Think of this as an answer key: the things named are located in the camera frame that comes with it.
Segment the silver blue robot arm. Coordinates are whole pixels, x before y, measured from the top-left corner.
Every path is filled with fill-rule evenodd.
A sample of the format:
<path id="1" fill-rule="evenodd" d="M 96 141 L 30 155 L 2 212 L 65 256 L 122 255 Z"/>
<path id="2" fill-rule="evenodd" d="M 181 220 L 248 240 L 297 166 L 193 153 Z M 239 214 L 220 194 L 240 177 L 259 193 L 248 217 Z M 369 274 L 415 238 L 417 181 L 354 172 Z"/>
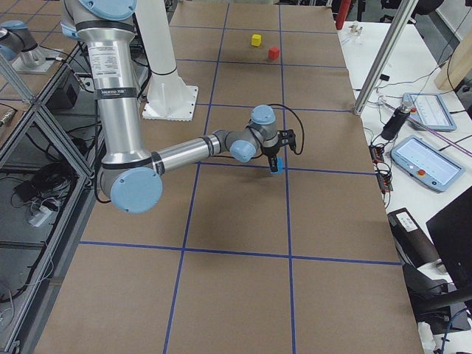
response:
<path id="1" fill-rule="evenodd" d="M 268 105 L 255 107 L 241 131 L 219 130 L 157 152 L 145 147 L 141 118 L 190 120 L 198 96 L 198 88 L 178 75 L 162 1 L 65 1 L 62 28 L 88 48 L 106 145 L 103 192 L 117 209 L 148 211 L 162 195 L 164 173 L 223 152 L 244 163 L 262 153 L 271 171 L 278 171 L 282 134 Z M 135 34 L 142 38 L 151 74 L 144 108 L 138 106 L 130 50 Z"/>

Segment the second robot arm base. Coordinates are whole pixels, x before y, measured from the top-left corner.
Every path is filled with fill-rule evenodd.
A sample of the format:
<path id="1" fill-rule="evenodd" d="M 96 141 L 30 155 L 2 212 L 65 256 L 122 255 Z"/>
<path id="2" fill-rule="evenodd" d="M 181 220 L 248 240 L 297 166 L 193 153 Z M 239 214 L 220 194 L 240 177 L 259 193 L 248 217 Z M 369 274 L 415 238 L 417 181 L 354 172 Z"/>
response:
<path id="1" fill-rule="evenodd" d="M 22 74 L 46 74 L 54 62 L 62 62 L 58 52 L 39 46 L 23 21 L 1 23 L 1 53 Z"/>

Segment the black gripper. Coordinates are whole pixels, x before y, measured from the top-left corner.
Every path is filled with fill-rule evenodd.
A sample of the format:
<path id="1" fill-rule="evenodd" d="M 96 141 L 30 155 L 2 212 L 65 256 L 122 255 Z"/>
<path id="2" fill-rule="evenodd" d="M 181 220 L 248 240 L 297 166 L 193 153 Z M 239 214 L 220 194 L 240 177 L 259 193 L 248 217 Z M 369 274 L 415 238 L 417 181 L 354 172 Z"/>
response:
<path id="1" fill-rule="evenodd" d="M 280 142 L 278 138 L 273 138 L 270 140 L 265 140 L 261 147 L 261 153 L 264 156 L 267 156 L 268 165 L 271 172 L 278 171 L 278 158 L 277 154 L 280 150 Z"/>

